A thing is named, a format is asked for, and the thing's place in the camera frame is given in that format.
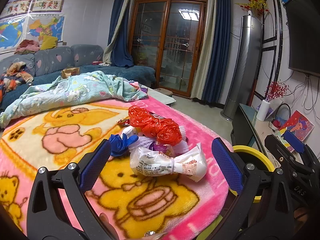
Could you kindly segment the purple-white foam net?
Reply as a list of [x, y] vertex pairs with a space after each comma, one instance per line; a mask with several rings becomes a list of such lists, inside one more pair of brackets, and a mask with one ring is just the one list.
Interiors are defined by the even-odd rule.
[[133, 150], [142, 147], [147, 148], [148, 150], [164, 153], [169, 157], [177, 157], [189, 151], [185, 128], [180, 126], [179, 129], [182, 135], [182, 140], [175, 146], [160, 143], [154, 138], [140, 136], [136, 142], [128, 146], [128, 149], [130, 152], [132, 152]]

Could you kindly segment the light blue printed quilt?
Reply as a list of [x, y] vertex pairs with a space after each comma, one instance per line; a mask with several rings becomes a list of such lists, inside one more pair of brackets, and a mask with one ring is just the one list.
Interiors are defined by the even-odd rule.
[[59, 107], [75, 106], [93, 101], [118, 99], [132, 102], [148, 95], [123, 77], [102, 71], [84, 73], [67, 79], [58, 77], [52, 83], [30, 86], [1, 113], [1, 128], [11, 120]]

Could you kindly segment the china map poster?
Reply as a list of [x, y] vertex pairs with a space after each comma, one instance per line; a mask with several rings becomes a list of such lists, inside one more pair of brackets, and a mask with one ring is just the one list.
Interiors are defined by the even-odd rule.
[[34, 40], [39, 43], [45, 36], [63, 40], [63, 29], [66, 17], [60, 14], [34, 14], [30, 15], [27, 21], [25, 39]]

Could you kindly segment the blue fabric sofa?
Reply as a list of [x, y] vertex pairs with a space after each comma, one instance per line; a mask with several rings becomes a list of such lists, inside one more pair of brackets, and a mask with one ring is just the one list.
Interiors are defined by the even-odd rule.
[[156, 82], [155, 70], [147, 66], [117, 67], [94, 65], [103, 57], [103, 49], [99, 45], [76, 44], [48, 50], [39, 50], [32, 54], [14, 54], [1, 60], [1, 73], [16, 62], [25, 62], [25, 71], [34, 77], [33, 85], [53, 82], [65, 68], [79, 67], [80, 73], [100, 70], [105, 74], [124, 77], [140, 84], [151, 86]]

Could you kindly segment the red candy tube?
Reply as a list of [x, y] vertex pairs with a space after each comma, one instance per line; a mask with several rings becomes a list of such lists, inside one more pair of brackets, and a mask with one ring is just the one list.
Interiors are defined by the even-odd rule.
[[122, 126], [122, 127], [127, 127], [127, 126], [130, 126], [130, 119], [127, 118], [127, 119], [120, 119], [117, 124], [119, 126]]

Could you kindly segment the yellow rimmed black trash bin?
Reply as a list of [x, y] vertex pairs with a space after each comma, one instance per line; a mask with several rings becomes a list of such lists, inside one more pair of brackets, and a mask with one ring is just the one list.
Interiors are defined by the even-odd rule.
[[233, 152], [229, 152], [229, 156], [232, 153], [237, 154], [245, 164], [252, 163], [259, 170], [264, 171], [265, 174], [271, 175], [275, 169], [271, 161], [255, 148], [236, 145], [233, 146]]

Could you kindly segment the wooden glass sliding door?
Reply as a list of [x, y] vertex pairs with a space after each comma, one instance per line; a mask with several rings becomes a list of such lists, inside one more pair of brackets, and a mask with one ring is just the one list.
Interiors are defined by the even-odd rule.
[[206, 0], [136, 0], [129, 52], [155, 70], [155, 87], [189, 97], [206, 19]]

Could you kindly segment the red plastic bag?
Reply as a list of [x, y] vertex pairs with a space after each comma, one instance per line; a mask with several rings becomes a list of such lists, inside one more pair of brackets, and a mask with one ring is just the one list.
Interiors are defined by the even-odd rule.
[[131, 126], [140, 128], [145, 136], [156, 138], [161, 144], [175, 146], [182, 141], [179, 125], [172, 119], [154, 117], [138, 106], [131, 106], [128, 115]]

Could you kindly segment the black wall television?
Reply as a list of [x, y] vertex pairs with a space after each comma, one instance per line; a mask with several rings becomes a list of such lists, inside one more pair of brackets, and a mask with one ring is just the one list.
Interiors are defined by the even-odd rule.
[[319, 76], [319, 11], [311, 0], [285, 4], [289, 38], [289, 68]]

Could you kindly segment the yellow artificial flowers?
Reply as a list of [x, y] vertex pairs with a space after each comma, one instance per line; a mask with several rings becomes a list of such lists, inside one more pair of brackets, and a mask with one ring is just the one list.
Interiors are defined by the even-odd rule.
[[241, 9], [251, 11], [255, 17], [261, 16], [264, 12], [269, 12], [266, 0], [248, 0], [247, 3], [236, 3]]

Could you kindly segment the white foam fruit net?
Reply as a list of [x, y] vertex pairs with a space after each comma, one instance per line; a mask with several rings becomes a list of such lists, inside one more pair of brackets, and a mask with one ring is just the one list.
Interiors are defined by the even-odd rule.
[[139, 133], [139, 128], [127, 126], [123, 129], [121, 137], [126, 137], [128, 140], [135, 142], [139, 139]]

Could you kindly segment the red berry branches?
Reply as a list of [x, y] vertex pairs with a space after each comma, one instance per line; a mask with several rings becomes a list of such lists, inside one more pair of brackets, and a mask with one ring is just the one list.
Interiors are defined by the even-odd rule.
[[274, 99], [283, 98], [287, 94], [288, 90], [289, 86], [287, 84], [278, 81], [272, 81], [267, 87], [265, 101], [271, 102]]

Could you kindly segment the blue rubber glove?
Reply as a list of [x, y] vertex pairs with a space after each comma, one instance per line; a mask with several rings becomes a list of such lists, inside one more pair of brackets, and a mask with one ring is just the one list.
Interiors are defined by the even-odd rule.
[[132, 135], [127, 137], [126, 134], [120, 136], [119, 134], [112, 134], [109, 137], [109, 142], [111, 144], [111, 156], [112, 157], [120, 157], [125, 154], [128, 150], [128, 147], [135, 143], [139, 139], [139, 136]]

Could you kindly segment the white printed plastic bag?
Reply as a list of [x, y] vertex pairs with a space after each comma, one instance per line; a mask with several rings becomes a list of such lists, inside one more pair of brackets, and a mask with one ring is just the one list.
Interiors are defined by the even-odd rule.
[[183, 174], [198, 182], [207, 173], [207, 161], [201, 143], [177, 157], [169, 157], [159, 151], [138, 147], [130, 153], [130, 167], [135, 174], [159, 177], [169, 174]]

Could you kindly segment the left blue curtain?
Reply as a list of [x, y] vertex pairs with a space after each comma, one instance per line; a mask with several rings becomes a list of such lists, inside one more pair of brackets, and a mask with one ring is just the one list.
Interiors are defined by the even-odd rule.
[[103, 62], [108, 66], [133, 66], [133, 59], [127, 48], [130, 3], [131, 0], [114, 0], [108, 45], [103, 54]]

